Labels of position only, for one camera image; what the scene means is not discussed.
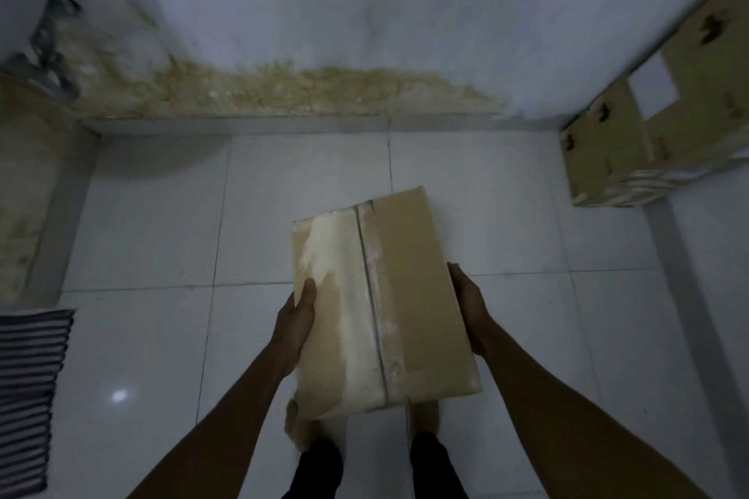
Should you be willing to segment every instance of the striped mat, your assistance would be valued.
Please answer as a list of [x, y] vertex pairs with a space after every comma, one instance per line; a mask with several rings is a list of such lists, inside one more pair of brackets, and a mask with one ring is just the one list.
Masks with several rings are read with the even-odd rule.
[[73, 310], [0, 316], [0, 499], [46, 489], [51, 401]]

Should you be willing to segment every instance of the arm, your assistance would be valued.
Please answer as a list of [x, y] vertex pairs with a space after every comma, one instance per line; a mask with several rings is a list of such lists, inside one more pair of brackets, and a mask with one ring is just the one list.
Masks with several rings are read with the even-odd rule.
[[557, 497], [705, 499], [686, 475], [526, 353], [449, 264], [471, 344], [489, 366], [538, 478]]
[[314, 320], [317, 289], [308, 279], [299, 304], [292, 294], [268, 345], [200, 424], [130, 494], [130, 499], [235, 499], [260, 428], [281, 381], [299, 362]]

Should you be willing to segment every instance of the bare foot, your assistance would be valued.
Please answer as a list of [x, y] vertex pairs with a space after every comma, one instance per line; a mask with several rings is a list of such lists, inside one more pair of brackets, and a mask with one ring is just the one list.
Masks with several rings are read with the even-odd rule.
[[294, 399], [286, 405], [284, 432], [301, 453], [305, 453], [314, 441], [327, 437], [320, 420], [299, 419], [299, 405]]
[[440, 403], [437, 400], [408, 405], [408, 433], [413, 440], [419, 432], [435, 436], [440, 431]]

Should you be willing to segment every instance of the pant leg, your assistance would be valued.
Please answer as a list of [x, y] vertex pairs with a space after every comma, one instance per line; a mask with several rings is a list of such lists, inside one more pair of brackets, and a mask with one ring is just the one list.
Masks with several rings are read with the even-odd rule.
[[343, 458], [332, 440], [321, 438], [302, 454], [283, 499], [333, 499], [343, 477]]
[[447, 449], [434, 434], [420, 432], [411, 444], [415, 499], [468, 499]]

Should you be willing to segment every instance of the tile floor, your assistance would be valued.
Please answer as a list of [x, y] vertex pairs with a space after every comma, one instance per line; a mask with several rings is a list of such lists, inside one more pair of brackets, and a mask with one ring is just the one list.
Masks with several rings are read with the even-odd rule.
[[[125, 497], [268, 339], [291, 291], [291, 222], [416, 185], [446, 255], [542, 364], [713, 497], [735, 497], [640, 209], [574, 209], [556, 136], [392, 133], [108, 139], [62, 306], [78, 309], [45, 497]], [[483, 362], [444, 403], [471, 497], [545, 497]], [[242, 497], [296, 466], [273, 401]], [[402, 409], [348, 420], [339, 497], [411, 497]]]

